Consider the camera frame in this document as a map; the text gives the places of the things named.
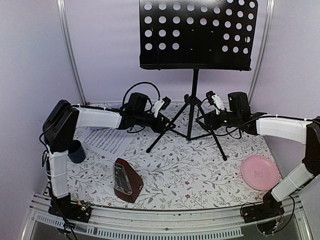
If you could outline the black music stand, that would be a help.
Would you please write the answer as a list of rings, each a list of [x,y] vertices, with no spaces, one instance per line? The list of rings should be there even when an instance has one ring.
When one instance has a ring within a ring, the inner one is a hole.
[[[140,56],[144,70],[193,71],[187,133],[191,140],[200,70],[250,71],[256,0],[141,0]]]

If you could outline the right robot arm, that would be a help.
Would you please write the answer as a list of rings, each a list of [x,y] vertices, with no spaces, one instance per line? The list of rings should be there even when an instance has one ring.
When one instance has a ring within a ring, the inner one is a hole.
[[[298,118],[251,111],[247,94],[228,94],[228,108],[213,91],[205,94],[205,100],[214,110],[203,113],[196,120],[208,133],[224,127],[226,134],[235,131],[252,136],[262,136],[280,164],[283,180],[263,197],[258,213],[269,218],[278,210],[278,203],[294,192],[300,191],[320,174],[320,118]]]

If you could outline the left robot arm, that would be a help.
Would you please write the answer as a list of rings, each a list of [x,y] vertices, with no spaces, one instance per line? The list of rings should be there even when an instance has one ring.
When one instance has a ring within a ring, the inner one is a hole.
[[[69,195],[67,186],[67,155],[74,145],[74,135],[79,128],[127,130],[134,126],[149,127],[162,134],[169,130],[170,121],[161,114],[170,104],[165,97],[158,100],[150,111],[137,103],[125,104],[121,108],[82,106],[60,100],[42,127],[42,137],[48,151],[51,191],[58,200],[55,209],[63,216],[74,213],[74,205],[64,197]]]

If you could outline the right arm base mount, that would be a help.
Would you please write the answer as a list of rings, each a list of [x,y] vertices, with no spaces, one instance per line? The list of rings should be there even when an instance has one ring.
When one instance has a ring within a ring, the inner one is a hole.
[[[240,207],[240,215],[246,224],[273,218],[271,221],[258,224],[257,229],[264,235],[273,235],[276,232],[284,213],[282,203],[272,200],[258,203],[248,202]]]

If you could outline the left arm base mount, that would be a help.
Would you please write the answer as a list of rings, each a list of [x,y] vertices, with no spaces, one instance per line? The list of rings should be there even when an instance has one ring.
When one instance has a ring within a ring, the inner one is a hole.
[[[51,199],[48,213],[67,220],[88,223],[92,208],[89,202],[84,200],[73,202],[69,199]]]

